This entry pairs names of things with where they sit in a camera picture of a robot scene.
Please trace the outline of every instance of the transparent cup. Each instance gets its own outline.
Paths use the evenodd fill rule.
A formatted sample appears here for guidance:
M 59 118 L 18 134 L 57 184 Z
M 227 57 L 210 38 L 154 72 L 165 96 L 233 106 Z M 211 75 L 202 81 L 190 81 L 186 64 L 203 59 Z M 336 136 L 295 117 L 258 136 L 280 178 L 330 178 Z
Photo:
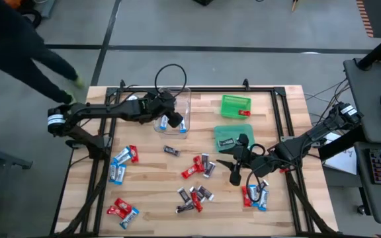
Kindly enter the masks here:
M 173 96 L 180 92 L 182 87 L 162 87 L 159 89 L 160 92 L 167 91 Z M 188 132 L 191 128 L 191 89 L 185 87 L 177 97 L 175 102 L 175 112 L 180 113 L 185 120 L 185 132 L 181 132 L 182 126 L 179 125 L 176 128 L 172 128 L 168 123 L 165 130 L 160 128 L 161 118 L 158 118 L 153 123 L 153 128 L 156 132 L 159 132 L 161 138 L 168 139 L 186 139 Z

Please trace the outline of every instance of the gray floor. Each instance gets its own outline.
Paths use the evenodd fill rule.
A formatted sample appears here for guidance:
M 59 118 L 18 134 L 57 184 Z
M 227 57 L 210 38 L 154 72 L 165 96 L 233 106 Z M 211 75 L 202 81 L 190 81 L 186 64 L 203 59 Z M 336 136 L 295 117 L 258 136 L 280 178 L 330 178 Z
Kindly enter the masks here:
M 102 44 L 115 0 L 58 0 L 52 18 L 38 32 L 49 44 Z M 111 45 L 249 46 L 261 48 L 372 49 L 381 39 L 369 38 L 355 0 L 301 0 L 291 13 L 291 0 L 214 0 L 201 7 L 191 0 L 123 0 Z M 90 84 L 98 50 L 56 50 Z M 98 85 L 152 85 L 157 70 L 179 63 L 189 85 L 303 85 L 314 94 L 345 78 L 343 60 L 361 55 L 108 51 Z M 86 90 L 42 67 L 60 87 L 84 101 Z M 175 69 L 160 77 L 161 85 L 180 85 Z M 333 89 L 318 95 L 330 100 Z M 350 91 L 341 100 L 353 103 Z M 327 105 L 308 100 L 313 114 Z M 33 160 L 29 171 L 14 169 L 0 199 L 0 234 L 47 235 L 55 213 L 71 151 L 64 139 L 46 131 L 46 111 L 56 103 L 0 72 L 0 150 Z M 312 115 L 312 121 L 318 118 Z M 372 218 L 358 216 L 360 197 L 354 188 L 329 188 L 339 230 L 353 235 L 381 233 Z

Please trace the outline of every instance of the person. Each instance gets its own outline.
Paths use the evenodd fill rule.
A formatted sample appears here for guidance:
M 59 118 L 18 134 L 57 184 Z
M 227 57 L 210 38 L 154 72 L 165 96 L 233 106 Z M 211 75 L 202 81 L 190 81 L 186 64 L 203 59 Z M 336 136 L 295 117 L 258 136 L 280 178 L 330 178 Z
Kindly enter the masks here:
M 70 80 L 76 87 L 84 88 L 76 70 L 45 46 L 44 40 L 20 13 L 0 0 L 0 70 L 56 102 L 74 103 L 74 96 L 53 84 L 33 60 Z

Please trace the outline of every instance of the paper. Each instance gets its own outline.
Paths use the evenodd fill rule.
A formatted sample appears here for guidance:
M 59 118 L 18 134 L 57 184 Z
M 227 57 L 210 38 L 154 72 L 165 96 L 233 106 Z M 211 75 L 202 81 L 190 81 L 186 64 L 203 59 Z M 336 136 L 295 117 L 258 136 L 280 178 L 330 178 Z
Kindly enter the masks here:
M 341 136 L 334 133 L 327 134 L 325 137 L 327 139 L 326 144 L 339 137 Z M 357 175 L 357 154 L 355 153 L 354 147 L 344 150 L 326 160 L 324 166 Z

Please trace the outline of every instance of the wooden table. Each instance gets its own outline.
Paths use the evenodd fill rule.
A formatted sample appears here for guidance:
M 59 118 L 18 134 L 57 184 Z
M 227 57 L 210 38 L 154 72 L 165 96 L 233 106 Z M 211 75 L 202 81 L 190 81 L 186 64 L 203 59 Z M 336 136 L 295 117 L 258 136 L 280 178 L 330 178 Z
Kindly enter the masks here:
M 297 136 L 312 126 L 304 93 L 301 86 L 285 86 L 294 131 Z M 91 87 L 87 101 L 103 103 L 106 87 Z M 242 120 L 223 118 L 220 116 L 222 95 L 241 95 L 252 98 L 251 117 Z M 285 133 L 286 123 L 281 114 Z M 84 126 L 91 134 L 96 134 L 99 120 L 92 120 Z M 161 139 L 153 129 L 153 124 L 140 125 L 118 119 L 114 136 L 112 155 L 116 155 L 126 145 L 137 145 L 138 164 L 127 162 L 124 184 L 117 186 L 108 183 L 106 187 L 104 211 L 101 218 L 100 235 L 112 236 L 238 236 L 238 235 L 294 235 L 292 214 L 286 181 L 278 171 L 270 173 L 266 179 L 270 186 L 267 212 L 257 208 L 244 208 L 240 186 L 232 186 L 229 181 L 230 172 L 217 163 L 210 179 L 202 174 L 195 174 L 184 180 L 181 172 L 192 165 L 192 158 L 201 153 L 209 153 L 210 161 L 223 159 L 233 161 L 231 155 L 217 153 L 214 147 L 214 127 L 219 125 L 251 124 L 255 141 L 270 147 L 278 142 L 275 117 L 271 95 L 269 93 L 192 93 L 190 132 L 187 139 Z M 180 157 L 170 156 L 163 152 L 163 146 L 169 145 L 181 150 Z M 87 155 L 86 149 L 77 150 L 72 162 Z M 56 232 L 64 229 L 82 207 L 85 200 L 91 170 L 91 160 L 81 161 L 69 171 L 67 184 Z M 335 215 L 331 205 L 323 169 L 319 159 L 304 158 L 304 178 L 308 198 L 318 214 L 334 230 L 337 230 Z M 249 169 L 242 169 L 242 182 L 249 174 Z M 189 189 L 203 185 L 215 194 L 212 202 L 204 202 L 201 213 L 196 210 L 175 213 L 176 206 L 183 204 L 177 194 L 180 187 Z M 131 203 L 139 209 L 139 216 L 127 230 L 120 226 L 120 218 L 106 215 L 106 209 L 118 198 Z M 300 219 L 304 224 L 302 207 L 299 204 Z M 93 223 L 93 213 L 89 222 Z

